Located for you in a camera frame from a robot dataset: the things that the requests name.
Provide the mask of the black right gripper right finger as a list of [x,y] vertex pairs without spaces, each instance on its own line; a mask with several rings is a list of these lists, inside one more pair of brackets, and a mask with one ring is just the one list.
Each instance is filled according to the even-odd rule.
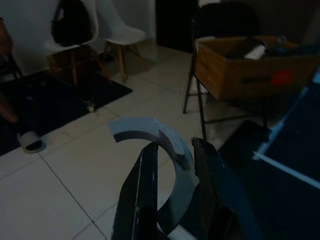
[[192,139],[192,146],[201,224],[207,239],[263,239],[243,185],[215,147],[198,137]]

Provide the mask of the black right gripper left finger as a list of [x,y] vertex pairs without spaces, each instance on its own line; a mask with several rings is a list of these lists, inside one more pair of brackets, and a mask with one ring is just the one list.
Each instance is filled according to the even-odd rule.
[[164,240],[157,225],[158,148],[145,146],[125,179],[116,208],[112,240]]

